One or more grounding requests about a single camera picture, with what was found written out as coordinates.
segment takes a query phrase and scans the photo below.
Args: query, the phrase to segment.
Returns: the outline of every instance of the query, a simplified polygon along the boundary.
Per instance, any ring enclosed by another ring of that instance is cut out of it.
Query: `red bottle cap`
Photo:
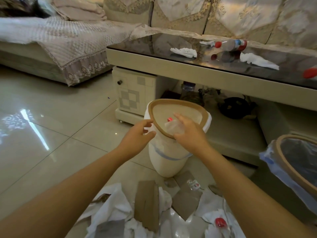
[[[211,60],[216,60],[217,59],[217,54],[213,54],[212,56],[211,56]]]
[[[215,223],[217,227],[220,227],[220,228],[227,227],[227,223],[223,218],[216,218]]]
[[[317,76],[317,68],[309,68],[303,72],[303,78],[313,78]]]
[[[222,42],[218,41],[215,43],[215,48],[220,48],[222,45]]]

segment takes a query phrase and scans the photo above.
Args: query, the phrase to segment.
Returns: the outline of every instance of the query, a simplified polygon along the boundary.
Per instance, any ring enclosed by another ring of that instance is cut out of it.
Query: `person's left hand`
[[[155,137],[155,131],[151,131],[147,135],[143,135],[148,132],[148,130],[144,128],[151,127],[152,123],[153,120],[151,119],[142,120],[130,128],[130,130],[126,133],[117,147],[121,151],[125,152],[125,157],[129,157],[129,159],[133,158],[145,148],[151,139]]]

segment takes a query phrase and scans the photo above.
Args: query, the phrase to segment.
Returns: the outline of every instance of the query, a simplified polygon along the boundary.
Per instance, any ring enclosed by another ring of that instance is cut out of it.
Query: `hand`
[[[205,132],[190,118],[178,113],[174,113],[174,116],[185,127],[185,132],[183,134],[174,134],[174,138],[188,152],[200,157],[207,148],[210,148]]]
[[[153,120],[145,119],[130,128],[117,147],[117,149],[124,152],[124,157],[128,157],[128,159],[133,158],[145,148],[151,139],[155,137],[155,131],[151,131],[147,135],[143,135],[148,132],[148,130],[144,128],[151,127],[152,123]]]

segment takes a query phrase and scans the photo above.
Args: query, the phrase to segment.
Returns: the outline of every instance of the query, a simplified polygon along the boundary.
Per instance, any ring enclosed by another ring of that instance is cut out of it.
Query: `brown trash can rim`
[[[201,107],[198,104],[192,103],[192,102],[188,102],[188,101],[184,101],[184,100],[178,100],[178,99],[156,99],[154,101],[152,101],[151,103],[149,103],[149,114],[150,114],[150,118],[153,120],[153,124],[155,125],[155,127],[162,133],[164,134],[166,137],[169,137],[171,139],[175,139],[173,135],[168,134],[167,132],[165,132],[156,122],[154,115],[153,115],[153,108],[158,105],[158,104],[178,104],[178,105],[183,105],[183,106],[187,106],[190,108],[194,108],[197,111],[199,111],[202,115],[202,120],[200,121],[199,126],[201,128],[203,128],[208,120],[208,113],[207,111]]]
[[[307,181],[303,176],[300,175],[287,161],[285,156],[283,155],[283,152],[281,150],[281,143],[284,139],[299,139],[304,140],[310,143],[313,143],[317,145],[317,141],[313,139],[306,138],[304,136],[299,135],[282,135],[280,136],[276,141],[275,145],[273,145],[273,148],[275,150],[277,163],[282,166],[284,171],[300,186],[302,186],[308,193],[310,193],[312,196],[317,198],[317,187],[313,184],[311,184],[309,181]]]

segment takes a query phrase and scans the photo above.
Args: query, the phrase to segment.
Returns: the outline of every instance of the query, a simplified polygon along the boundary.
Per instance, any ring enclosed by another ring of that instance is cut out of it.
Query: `checkered pattern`
[[[119,98],[120,107],[139,111],[140,110],[140,95],[138,91],[130,90],[130,89],[119,89],[121,97]]]

